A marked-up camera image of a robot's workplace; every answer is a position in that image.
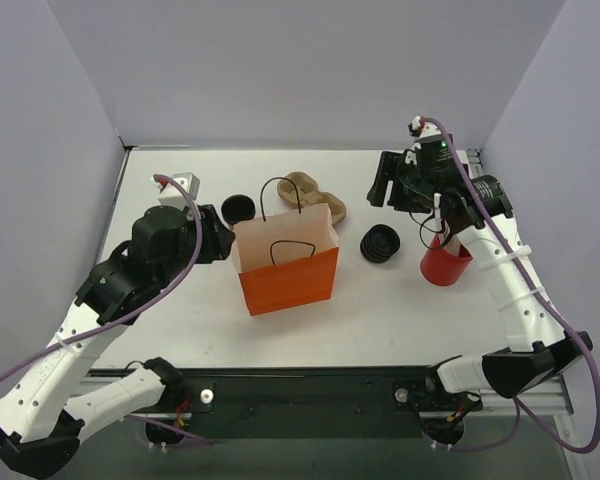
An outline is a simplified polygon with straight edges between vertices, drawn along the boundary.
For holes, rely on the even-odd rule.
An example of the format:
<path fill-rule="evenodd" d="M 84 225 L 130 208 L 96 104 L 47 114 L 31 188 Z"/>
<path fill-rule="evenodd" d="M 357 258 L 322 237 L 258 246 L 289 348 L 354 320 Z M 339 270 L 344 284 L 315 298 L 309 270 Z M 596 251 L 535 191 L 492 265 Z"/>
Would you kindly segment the orange paper bag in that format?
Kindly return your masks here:
<path fill-rule="evenodd" d="M 245 304 L 257 316 L 331 298 L 339 238 L 326 203 L 309 204 L 292 178 L 294 207 L 286 213 L 241 221 L 234 226 L 232 258 Z"/>

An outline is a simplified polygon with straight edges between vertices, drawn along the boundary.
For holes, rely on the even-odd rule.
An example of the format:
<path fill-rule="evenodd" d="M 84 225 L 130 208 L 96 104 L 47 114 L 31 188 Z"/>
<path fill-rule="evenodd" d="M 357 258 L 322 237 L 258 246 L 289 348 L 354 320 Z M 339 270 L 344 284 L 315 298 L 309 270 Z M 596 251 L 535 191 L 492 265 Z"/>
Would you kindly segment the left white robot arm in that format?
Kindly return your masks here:
<path fill-rule="evenodd" d="M 113 422 L 146 407 L 179 406 L 184 377 L 161 357 L 97 391 L 74 393 L 109 345 L 193 265 L 228 258 L 234 234 L 213 205 L 198 212 L 194 220 L 187 209 L 149 208 L 130 239 L 92 268 L 43 355 L 0 399 L 0 459 L 10 470 L 47 479 Z"/>

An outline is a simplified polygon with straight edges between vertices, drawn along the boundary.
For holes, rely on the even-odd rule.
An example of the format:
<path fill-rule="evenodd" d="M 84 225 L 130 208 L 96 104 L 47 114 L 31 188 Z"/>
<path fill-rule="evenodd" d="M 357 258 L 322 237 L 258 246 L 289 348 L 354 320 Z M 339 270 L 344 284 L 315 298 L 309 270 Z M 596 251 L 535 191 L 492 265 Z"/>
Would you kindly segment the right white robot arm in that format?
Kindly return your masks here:
<path fill-rule="evenodd" d="M 403 152 L 382 152 L 367 199 L 408 213 L 431 215 L 438 208 L 475 261 L 504 322 L 507 347 L 435 365 L 423 384 L 430 405 L 444 408 L 460 392 L 482 388 L 512 398 L 564 373 L 582 358 L 583 347 L 593 346 L 585 331 L 572 339 L 550 312 L 501 183 L 488 174 L 469 177 L 441 136 Z"/>

